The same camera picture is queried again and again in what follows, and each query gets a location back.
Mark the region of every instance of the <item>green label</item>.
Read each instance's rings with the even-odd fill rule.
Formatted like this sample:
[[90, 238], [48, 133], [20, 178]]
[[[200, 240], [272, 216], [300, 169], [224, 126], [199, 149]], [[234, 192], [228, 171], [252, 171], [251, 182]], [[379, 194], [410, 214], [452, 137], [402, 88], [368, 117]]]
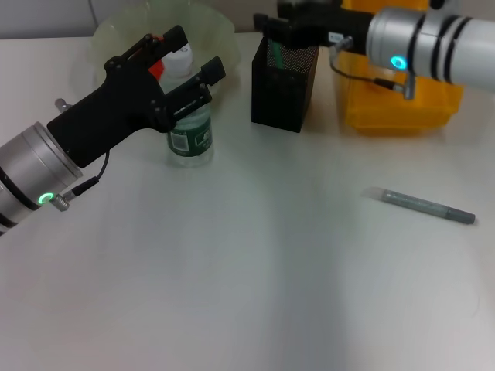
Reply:
[[169, 147], [175, 154], [183, 157], [195, 157], [206, 152], [213, 144], [211, 120], [192, 129], [175, 128], [167, 134]]

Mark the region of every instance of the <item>black mesh pen holder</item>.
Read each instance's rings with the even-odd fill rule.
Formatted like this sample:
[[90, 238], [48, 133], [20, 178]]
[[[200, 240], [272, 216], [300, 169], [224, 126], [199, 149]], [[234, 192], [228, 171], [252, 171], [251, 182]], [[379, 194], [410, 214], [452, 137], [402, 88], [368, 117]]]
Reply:
[[253, 59], [251, 121], [299, 133], [311, 101], [318, 47], [286, 49], [265, 37]]

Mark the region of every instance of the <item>yellow plastic bin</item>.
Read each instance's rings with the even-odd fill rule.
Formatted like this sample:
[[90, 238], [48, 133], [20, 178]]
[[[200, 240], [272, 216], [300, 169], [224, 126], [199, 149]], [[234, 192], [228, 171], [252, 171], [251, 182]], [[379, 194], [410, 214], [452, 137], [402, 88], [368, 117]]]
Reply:
[[[428, 0], [344, 0], [346, 9], [378, 12], [384, 6], [427, 9]], [[370, 65], [365, 56], [341, 53], [340, 69], [355, 76], [384, 77], [404, 83], [405, 74]], [[414, 100], [359, 80], [334, 75], [340, 117], [366, 135], [411, 135], [445, 126], [455, 114], [463, 89], [418, 77]]]

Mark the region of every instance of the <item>gray marker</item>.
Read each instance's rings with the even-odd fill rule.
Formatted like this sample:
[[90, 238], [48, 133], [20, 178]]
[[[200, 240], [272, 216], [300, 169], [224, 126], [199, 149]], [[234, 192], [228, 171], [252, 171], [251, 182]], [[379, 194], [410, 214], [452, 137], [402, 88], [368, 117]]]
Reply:
[[405, 207], [406, 209], [416, 210], [443, 219], [455, 220], [456, 222], [464, 224], [473, 224], [476, 219], [476, 216], [472, 213], [440, 205], [439, 203], [432, 203], [425, 199], [404, 195], [389, 189], [373, 187], [365, 190], [364, 195], [371, 197], [372, 199], [378, 199], [384, 203], [391, 203], [393, 205]]

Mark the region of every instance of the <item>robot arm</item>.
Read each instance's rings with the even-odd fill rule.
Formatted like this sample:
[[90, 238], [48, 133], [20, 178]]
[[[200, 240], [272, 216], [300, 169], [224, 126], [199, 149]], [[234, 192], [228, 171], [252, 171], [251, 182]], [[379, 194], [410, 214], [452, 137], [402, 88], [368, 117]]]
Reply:
[[[433, 1], [439, 9], [445, 1]], [[254, 17], [255, 27], [288, 48], [333, 46], [352, 38], [347, 50], [376, 66], [495, 92], [495, 23], [455, 15], [387, 7], [376, 15], [321, 2], [282, 2], [279, 15]]]
[[[166, 133], [211, 101], [207, 85], [225, 77], [218, 57], [168, 94], [149, 72], [162, 57], [187, 43], [180, 26], [161, 41], [145, 36], [105, 63], [107, 78], [92, 94], [62, 110], [47, 128], [36, 123], [0, 147], [0, 235], [49, 201], [65, 203], [58, 193], [82, 176], [80, 168], [130, 134], [143, 128]], [[97, 178], [88, 182], [84, 190]]]

